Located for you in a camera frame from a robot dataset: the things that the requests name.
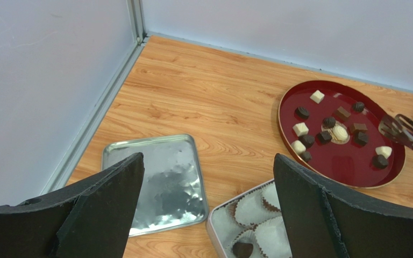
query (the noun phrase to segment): red tray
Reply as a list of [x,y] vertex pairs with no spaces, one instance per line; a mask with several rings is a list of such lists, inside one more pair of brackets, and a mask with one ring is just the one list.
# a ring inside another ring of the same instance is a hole
[[[316,90],[325,95],[319,104],[310,99]],[[362,113],[351,109],[351,106],[358,101],[365,104]],[[295,115],[294,111],[298,106],[303,106],[310,112],[307,120]],[[321,145],[316,140],[315,144],[307,149],[312,159],[306,163],[291,147],[291,143],[298,138],[293,126],[304,122],[309,129],[309,134],[316,137],[316,134],[322,130],[323,119],[332,116],[340,106],[351,113],[349,120],[343,123],[346,127],[352,123],[367,125],[368,144],[363,147],[355,144],[352,135],[348,143],[342,145],[334,142]],[[309,81],[292,87],[283,96],[279,106],[278,123],[284,144],[300,164],[344,185],[376,188],[395,179],[405,163],[405,147],[391,142],[378,131],[378,125],[384,114],[386,113],[380,106],[357,90],[335,82]],[[376,155],[375,148],[380,146],[389,146],[393,149],[388,158],[388,167],[382,170],[372,165],[372,157]]]

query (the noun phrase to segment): oval chocolate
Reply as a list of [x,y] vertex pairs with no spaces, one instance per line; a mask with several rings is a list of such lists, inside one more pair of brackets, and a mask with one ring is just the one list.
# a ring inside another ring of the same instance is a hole
[[302,106],[299,106],[295,112],[296,115],[298,115],[302,119],[308,119],[308,117],[310,116],[310,112],[308,112],[308,110]]

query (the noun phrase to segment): silver tray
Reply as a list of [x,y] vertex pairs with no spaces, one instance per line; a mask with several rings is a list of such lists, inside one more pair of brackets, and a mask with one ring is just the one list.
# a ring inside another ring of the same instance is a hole
[[143,153],[145,175],[130,237],[207,219],[209,207],[194,138],[180,134],[115,142],[103,150],[102,170],[136,152]]

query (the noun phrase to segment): serving tongs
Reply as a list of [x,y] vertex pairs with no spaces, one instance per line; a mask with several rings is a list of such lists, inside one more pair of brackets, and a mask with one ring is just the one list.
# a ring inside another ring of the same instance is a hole
[[413,121],[398,114],[395,118],[386,114],[380,121],[379,132],[386,138],[413,150]]

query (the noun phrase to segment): milk chocolate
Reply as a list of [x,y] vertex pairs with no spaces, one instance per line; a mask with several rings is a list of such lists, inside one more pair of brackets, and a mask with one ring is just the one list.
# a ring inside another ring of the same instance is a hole
[[357,132],[354,135],[354,142],[361,146],[365,146],[369,142],[369,136],[363,132]]
[[323,126],[325,128],[333,128],[336,125],[336,119],[334,117],[326,117],[323,119]]
[[302,119],[308,119],[308,117],[310,116],[310,112],[308,112],[308,110],[302,106],[296,108],[295,113]]
[[249,258],[253,253],[252,243],[236,242],[232,247],[232,252],[237,258]]
[[372,158],[372,165],[379,169],[385,169],[388,166],[388,160],[383,155],[376,155]]
[[318,133],[316,137],[322,145],[327,144],[332,140],[332,135],[328,131],[322,131]]
[[352,125],[350,125],[348,127],[348,129],[350,129],[350,133],[351,134],[355,134],[357,132],[363,132],[366,133],[367,132],[367,126],[366,124],[358,124],[358,123],[353,123]]
[[342,106],[335,110],[334,114],[343,122],[347,121],[351,116],[351,113],[344,109]]
[[305,148],[310,148],[315,143],[315,137],[306,134],[299,137],[299,141],[304,144]]
[[363,102],[356,102],[351,106],[351,108],[356,112],[362,112],[364,110],[364,103]]
[[301,159],[305,162],[309,162],[311,160],[311,154],[309,152],[304,152],[301,155],[299,155]]

